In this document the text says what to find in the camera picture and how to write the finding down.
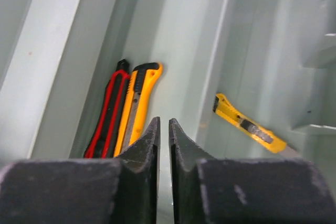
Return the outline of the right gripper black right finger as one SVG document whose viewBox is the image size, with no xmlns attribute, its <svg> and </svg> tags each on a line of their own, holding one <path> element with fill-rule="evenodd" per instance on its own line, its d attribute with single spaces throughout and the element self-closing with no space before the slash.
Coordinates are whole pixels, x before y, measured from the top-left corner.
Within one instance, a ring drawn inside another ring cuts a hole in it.
<svg viewBox="0 0 336 224">
<path fill-rule="evenodd" d="M 216 159 L 169 121 L 175 223 L 335 223 L 320 171 L 299 158 Z"/>
</svg>

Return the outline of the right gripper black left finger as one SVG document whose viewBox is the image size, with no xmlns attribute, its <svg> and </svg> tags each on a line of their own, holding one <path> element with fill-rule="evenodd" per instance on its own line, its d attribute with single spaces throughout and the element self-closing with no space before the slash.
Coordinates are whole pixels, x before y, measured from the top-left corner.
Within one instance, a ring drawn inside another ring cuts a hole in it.
<svg viewBox="0 0 336 224">
<path fill-rule="evenodd" d="M 26 159 L 1 169 L 1 223 L 155 223 L 160 118 L 106 159 Z"/>
</svg>

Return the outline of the green translucent tool box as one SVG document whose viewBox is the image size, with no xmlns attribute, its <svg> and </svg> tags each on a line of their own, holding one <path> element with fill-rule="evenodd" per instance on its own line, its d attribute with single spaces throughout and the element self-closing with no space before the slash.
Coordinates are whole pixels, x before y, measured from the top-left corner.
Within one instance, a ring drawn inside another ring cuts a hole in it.
<svg viewBox="0 0 336 224">
<path fill-rule="evenodd" d="M 158 61 L 148 118 L 216 157 L 269 157 L 216 92 L 303 157 L 335 161 L 335 0 L 1 0 L 1 164 L 79 157 L 121 59 Z"/>
</svg>

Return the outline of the yellow black utility knife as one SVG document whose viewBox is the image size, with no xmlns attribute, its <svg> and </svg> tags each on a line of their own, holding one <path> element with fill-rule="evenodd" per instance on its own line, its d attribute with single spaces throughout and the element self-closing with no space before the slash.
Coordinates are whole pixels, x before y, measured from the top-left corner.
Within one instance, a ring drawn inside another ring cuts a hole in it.
<svg viewBox="0 0 336 224">
<path fill-rule="evenodd" d="M 216 94 L 213 112 L 255 140 L 269 152 L 279 154 L 285 158 L 301 156 L 293 147 L 276 136 L 272 131 L 262 127 L 238 111 L 223 93 Z"/>
<path fill-rule="evenodd" d="M 119 156 L 140 138 L 151 92 L 162 72 L 163 65 L 160 62 L 144 63 L 133 69 L 125 97 L 114 157 Z"/>
</svg>

